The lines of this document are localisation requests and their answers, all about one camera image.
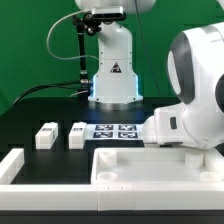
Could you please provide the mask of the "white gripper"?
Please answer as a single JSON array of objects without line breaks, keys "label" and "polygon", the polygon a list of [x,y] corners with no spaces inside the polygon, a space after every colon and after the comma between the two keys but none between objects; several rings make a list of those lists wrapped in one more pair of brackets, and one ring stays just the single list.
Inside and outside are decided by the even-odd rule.
[{"label": "white gripper", "polygon": [[183,103],[154,110],[143,124],[143,142],[146,144],[182,144],[187,135],[183,127],[182,112],[185,109]]}]

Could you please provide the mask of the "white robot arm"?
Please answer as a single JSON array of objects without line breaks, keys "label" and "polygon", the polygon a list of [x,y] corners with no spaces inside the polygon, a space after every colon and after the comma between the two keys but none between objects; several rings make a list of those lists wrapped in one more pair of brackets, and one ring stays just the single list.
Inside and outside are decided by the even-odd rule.
[{"label": "white robot arm", "polygon": [[[117,21],[150,10],[155,1],[75,0],[87,31],[98,34],[92,104],[111,108],[142,99],[131,65],[132,35]],[[180,102],[154,111],[144,123],[144,141],[199,149],[224,143],[224,22],[180,32],[169,49],[167,73]]]}]

